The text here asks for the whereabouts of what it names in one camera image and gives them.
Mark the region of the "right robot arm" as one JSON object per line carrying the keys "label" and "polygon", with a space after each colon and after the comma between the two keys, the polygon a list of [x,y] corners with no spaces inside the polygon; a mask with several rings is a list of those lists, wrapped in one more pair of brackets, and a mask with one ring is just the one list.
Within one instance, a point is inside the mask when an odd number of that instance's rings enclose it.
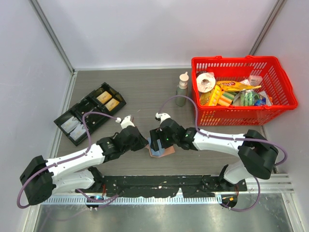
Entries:
{"label": "right robot arm", "polygon": [[171,118],[150,131],[149,143],[152,153],[177,145],[183,150],[209,150],[239,157],[238,162],[225,165],[218,176],[215,189],[224,191],[232,191],[237,183],[248,177],[269,179],[279,153],[254,130],[235,135],[212,133],[193,127],[185,129]]}

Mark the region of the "pink card holder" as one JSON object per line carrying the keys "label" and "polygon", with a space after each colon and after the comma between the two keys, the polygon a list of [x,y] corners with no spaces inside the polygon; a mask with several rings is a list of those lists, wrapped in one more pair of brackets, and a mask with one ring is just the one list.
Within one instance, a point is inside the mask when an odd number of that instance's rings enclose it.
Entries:
{"label": "pink card holder", "polygon": [[158,151],[154,151],[152,148],[150,148],[151,138],[148,137],[147,141],[148,141],[149,144],[146,146],[146,148],[149,151],[150,157],[161,158],[161,157],[164,157],[164,156],[171,155],[171,154],[175,153],[174,146],[170,146],[168,148],[163,148],[162,145],[161,145],[161,142],[159,140],[157,140],[158,145],[159,145],[159,150]]}

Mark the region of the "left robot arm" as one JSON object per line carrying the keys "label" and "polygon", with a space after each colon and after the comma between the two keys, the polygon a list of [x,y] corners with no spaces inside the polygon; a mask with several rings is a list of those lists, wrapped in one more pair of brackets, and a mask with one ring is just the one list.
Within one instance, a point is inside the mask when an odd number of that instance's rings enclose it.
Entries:
{"label": "left robot arm", "polygon": [[47,200],[53,191],[59,189],[56,181],[69,174],[93,165],[99,165],[118,159],[128,151],[138,151],[148,145],[134,126],[128,126],[115,133],[111,137],[105,137],[92,144],[90,148],[71,153],[55,159],[44,159],[43,156],[34,157],[20,176],[22,189],[18,194],[25,193],[28,205],[20,206],[26,208],[37,205]]}

